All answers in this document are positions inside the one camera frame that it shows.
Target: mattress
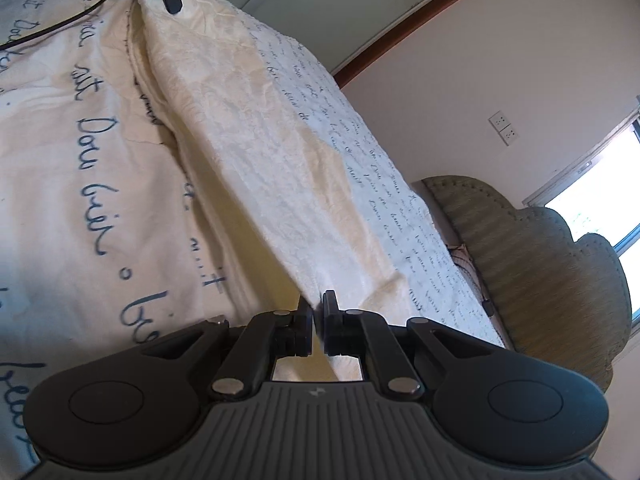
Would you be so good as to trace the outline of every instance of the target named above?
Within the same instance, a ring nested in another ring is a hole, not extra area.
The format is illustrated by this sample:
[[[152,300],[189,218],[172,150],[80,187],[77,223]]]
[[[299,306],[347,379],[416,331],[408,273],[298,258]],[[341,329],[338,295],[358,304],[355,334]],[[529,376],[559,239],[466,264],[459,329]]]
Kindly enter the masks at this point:
[[[0,0],[0,38],[94,1]],[[0,53],[0,478],[37,462],[22,407],[38,382],[217,314],[332,288],[499,344],[313,55],[223,0],[183,2],[110,0]]]

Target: electrical outlet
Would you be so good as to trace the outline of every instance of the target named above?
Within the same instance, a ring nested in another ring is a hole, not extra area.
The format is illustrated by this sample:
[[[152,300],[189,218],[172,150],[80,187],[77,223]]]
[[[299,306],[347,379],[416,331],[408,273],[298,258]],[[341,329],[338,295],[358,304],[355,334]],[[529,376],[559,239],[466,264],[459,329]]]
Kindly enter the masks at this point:
[[[503,131],[507,126],[509,126],[509,124],[511,124],[511,122],[507,119],[507,117],[505,117],[502,112],[498,112],[497,114],[489,118],[489,122],[494,126],[498,133]]]
[[[507,126],[503,131],[498,132],[498,134],[507,146],[511,146],[518,138],[518,133],[511,125]]]

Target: upholstered headboard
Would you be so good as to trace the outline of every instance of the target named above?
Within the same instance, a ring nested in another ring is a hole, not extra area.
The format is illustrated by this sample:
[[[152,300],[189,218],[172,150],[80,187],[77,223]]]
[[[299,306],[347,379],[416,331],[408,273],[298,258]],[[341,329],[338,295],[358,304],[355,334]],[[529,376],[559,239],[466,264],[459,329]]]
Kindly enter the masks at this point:
[[[468,247],[515,349],[606,390],[631,330],[628,286],[607,240],[574,242],[556,211],[515,209],[474,178],[423,182]]]

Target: ceiling trim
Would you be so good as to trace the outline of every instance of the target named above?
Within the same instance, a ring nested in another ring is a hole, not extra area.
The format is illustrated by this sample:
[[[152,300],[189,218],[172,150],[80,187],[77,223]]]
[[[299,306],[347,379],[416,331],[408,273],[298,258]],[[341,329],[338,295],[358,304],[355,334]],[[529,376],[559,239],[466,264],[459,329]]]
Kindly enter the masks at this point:
[[[407,16],[391,30],[365,48],[334,75],[340,88],[347,85],[366,67],[391,50],[412,32],[423,26],[431,18],[440,14],[458,0],[430,0]]]

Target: window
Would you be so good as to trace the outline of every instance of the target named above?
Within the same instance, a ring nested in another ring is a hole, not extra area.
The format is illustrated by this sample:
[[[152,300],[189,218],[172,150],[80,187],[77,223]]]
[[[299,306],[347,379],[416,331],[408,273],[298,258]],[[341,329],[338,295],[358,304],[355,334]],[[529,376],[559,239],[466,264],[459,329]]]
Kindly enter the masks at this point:
[[[629,118],[601,145],[525,201],[546,206],[566,220],[574,240],[604,236],[615,248],[640,322],[640,123]]]

